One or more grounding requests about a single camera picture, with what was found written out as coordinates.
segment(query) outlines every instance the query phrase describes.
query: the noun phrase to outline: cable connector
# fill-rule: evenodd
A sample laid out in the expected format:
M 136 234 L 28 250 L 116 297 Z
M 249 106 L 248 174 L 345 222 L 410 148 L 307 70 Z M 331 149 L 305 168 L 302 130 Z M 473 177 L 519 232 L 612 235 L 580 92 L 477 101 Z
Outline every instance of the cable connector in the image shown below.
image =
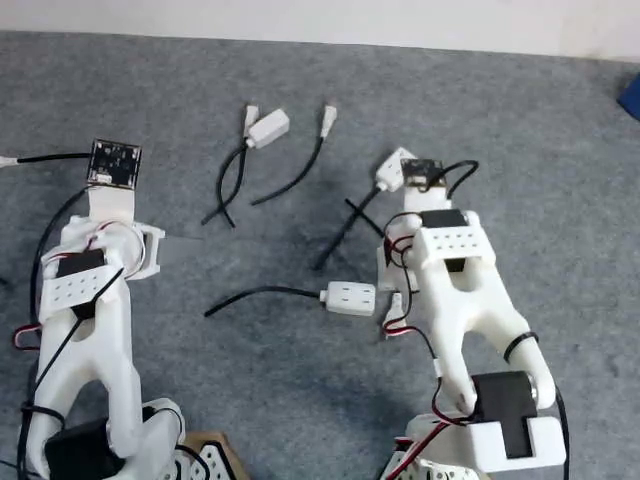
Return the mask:
M 249 148 L 262 148 L 289 131 L 289 117 L 281 108 L 255 123 L 247 132 Z
M 402 317 L 404 317 L 404 310 L 402 309 L 402 294 L 400 292 L 395 292 L 391 296 L 391 306 L 389 307 L 387 315 L 384 317 L 384 322 L 382 322 L 382 330 L 386 332 L 386 326 L 389 323 L 393 323 L 393 328 L 406 327 L 406 319 L 394 322 L 397 318 Z
M 258 121 L 260 118 L 260 109 L 257 105 L 247 105 L 247 113 L 244 116 L 244 137 L 247 138 L 249 136 L 249 129 Z
M 343 315 L 370 317 L 376 308 L 376 287 L 367 283 L 329 282 L 320 292 L 328 311 Z
M 376 171 L 376 185 L 382 191 L 395 192 L 404 184 L 402 160 L 417 158 L 402 147 L 393 152 Z
M 329 132 L 331 131 L 331 127 L 333 127 L 336 118 L 338 118 L 338 109 L 332 105 L 325 105 L 320 137 L 327 138 L 327 136 L 329 136 Z
M 0 157 L 0 168 L 18 165 L 18 159 L 13 157 Z

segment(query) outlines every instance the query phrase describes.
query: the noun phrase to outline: gray carpet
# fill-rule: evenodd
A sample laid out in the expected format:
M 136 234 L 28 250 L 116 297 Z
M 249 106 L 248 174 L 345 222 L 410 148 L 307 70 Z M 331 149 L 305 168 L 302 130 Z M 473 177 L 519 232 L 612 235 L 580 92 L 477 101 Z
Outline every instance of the gray carpet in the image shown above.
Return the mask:
M 456 194 L 476 210 L 505 284 L 540 334 L 569 411 L 573 478 L 636 478 L 640 446 L 640 124 L 614 101 L 638 65 L 488 53 L 90 35 L 0 34 L 0 154 L 87 150 L 94 137 L 143 145 L 137 218 L 203 237 L 204 255 L 131 284 L 135 363 L 145 399 L 169 396 L 190 429 L 221 429 L 256 479 L 373 479 L 392 437 L 434 388 L 419 338 L 381 342 L 379 318 L 346 318 L 310 299 L 247 300 L 204 319 L 216 299 L 280 283 L 375 282 L 378 239 L 362 222 L 324 272 L 309 265 L 396 146 L 480 160 Z M 302 186 L 323 102 L 339 118 Z M 284 107 L 290 133 L 250 152 L 244 188 L 221 218 L 215 177 L 238 142 L 247 100 Z M 31 255 L 53 212 L 83 185 L 86 163 L 0 171 L 4 338 L 27 320 Z M 383 222 L 401 197 L 369 213 Z M 78 208 L 78 213 L 86 207 Z M 380 296 L 379 315 L 387 297 Z M 424 319 L 414 319 L 424 325 Z M 504 368 L 475 337 L 473 373 Z M 0 457 L 12 459 L 34 357 L 0 342 Z M 73 416 L 104 413 L 83 391 Z M 0 467 L 0 478 L 13 474 Z M 560 468 L 499 479 L 559 479 Z

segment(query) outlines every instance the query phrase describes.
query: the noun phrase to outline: perforated plate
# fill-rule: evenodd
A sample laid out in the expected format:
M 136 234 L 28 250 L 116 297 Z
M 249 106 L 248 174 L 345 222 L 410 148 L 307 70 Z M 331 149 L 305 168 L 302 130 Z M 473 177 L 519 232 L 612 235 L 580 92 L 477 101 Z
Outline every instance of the perforated plate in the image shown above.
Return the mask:
M 421 228 L 429 260 L 482 257 L 495 261 L 495 252 L 481 227 Z
M 389 463 L 385 467 L 380 480 L 387 478 L 396 466 L 402 462 L 405 452 L 394 452 Z M 478 474 L 473 470 L 463 467 L 439 465 L 432 462 L 424 462 L 422 467 L 417 463 L 409 465 L 397 478 L 398 480 L 479 480 Z
M 41 321 L 46 320 L 53 312 L 91 301 L 116 272 L 115 267 L 105 265 L 45 280 L 42 284 Z
M 217 445 L 205 445 L 200 451 L 200 457 L 209 466 L 211 472 L 211 480 L 232 480 L 233 474 L 227 471 L 227 464 L 223 460 L 220 453 L 220 447 Z M 205 472 L 198 462 L 191 464 L 191 480 L 204 480 Z

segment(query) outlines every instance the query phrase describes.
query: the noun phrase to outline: circuit board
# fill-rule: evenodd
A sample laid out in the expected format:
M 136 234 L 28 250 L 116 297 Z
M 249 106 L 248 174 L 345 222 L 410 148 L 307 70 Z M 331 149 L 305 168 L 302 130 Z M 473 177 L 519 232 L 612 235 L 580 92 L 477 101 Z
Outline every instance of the circuit board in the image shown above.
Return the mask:
M 141 158 L 142 148 L 139 146 L 94 140 L 87 183 L 134 190 Z

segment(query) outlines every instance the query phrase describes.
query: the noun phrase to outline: white bracket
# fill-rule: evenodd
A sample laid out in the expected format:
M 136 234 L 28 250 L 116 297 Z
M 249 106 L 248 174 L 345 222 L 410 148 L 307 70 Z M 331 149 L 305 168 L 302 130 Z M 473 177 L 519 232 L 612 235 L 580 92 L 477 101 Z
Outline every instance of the white bracket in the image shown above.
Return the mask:
M 104 265 L 61 278 L 45 279 L 42 284 L 40 322 L 44 323 L 56 312 L 90 302 L 117 271 L 113 266 Z M 103 301 L 109 301 L 110 290 L 102 294 Z
M 487 234 L 480 225 L 448 228 L 421 228 L 416 233 L 414 243 L 421 242 L 426 253 L 424 261 L 451 258 L 479 257 L 489 264 L 496 262 L 496 254 Z

